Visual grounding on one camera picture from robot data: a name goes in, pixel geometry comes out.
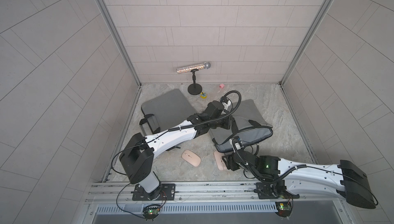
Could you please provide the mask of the grey laptop bag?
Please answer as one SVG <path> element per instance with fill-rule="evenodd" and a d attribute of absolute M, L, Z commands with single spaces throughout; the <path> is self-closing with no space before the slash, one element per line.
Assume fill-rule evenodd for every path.
<path fill-rule="evenodd" d="M 243 100 L 232 114 L 230 128 L 210 129 L 209 135 L 220 153 L 233 151 L 232 139 L 238 137 L 243 146 L 258 144 L 273 135 L 273 126 L 268 124 L 252 99 Z"/>
<path fill-rule="evenodd" d="M 143 135 L 146 135 L 143 127 L 145 123 L 152 134 L 157 134 L 179 125 L 197 112 L 179 89 L 143 103 L 141 111 L 144 118 L 140 120 L 139 125 Z"/>

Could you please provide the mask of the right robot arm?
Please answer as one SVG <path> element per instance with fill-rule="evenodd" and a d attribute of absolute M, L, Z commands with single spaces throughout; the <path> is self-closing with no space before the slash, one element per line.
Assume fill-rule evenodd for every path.
<path fill-rule="evenodd" d="M 297 199 L 305 194 L 342 198 L 352 206 L 375 209 L 379 202 L 367 174 L 353 162 L 320 165 L 275 156 L 256 156 L 244 150 L 222 156 L 227 169 L 251 173 L 260 199 Z"/>

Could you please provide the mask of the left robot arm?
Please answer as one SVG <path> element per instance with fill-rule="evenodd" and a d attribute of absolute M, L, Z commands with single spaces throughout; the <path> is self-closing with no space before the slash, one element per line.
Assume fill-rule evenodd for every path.
<path fill-rule="evenodd" d="M 163 152 L 208 133 L 210 129 L 227 126 L 229 115 L 235 110 L 229 98 L 212 101 L 200 114 L 189 116 L 174 128 L 154 135 L 137 133 L 120 153 L 119 161 L 131 184 L 139 184 L 151 198 L 162 189 L 158 177 L 152 172 L 153 160 Z"/>

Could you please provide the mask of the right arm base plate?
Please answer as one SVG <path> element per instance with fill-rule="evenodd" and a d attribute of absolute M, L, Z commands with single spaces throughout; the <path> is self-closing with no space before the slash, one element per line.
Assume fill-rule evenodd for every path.
<path fill-rule="evenodd" d="M 258 194 L 259 199 L 299 199 L 299 194 L 294 195 L 287 191 L 285 181 L 269 185 L 265 183 L 256 183 L 254 193 Z"/>

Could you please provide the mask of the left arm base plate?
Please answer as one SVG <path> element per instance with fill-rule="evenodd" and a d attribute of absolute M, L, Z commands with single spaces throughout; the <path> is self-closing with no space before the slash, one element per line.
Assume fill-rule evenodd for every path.
<path fill-rule="evenodd" d="M 159 187 L 150 193 L 137 184 L 134 188 L 133 201 L 161 201 L 161 200 L 174 200 L 175 184 L 159 184 Z"/>

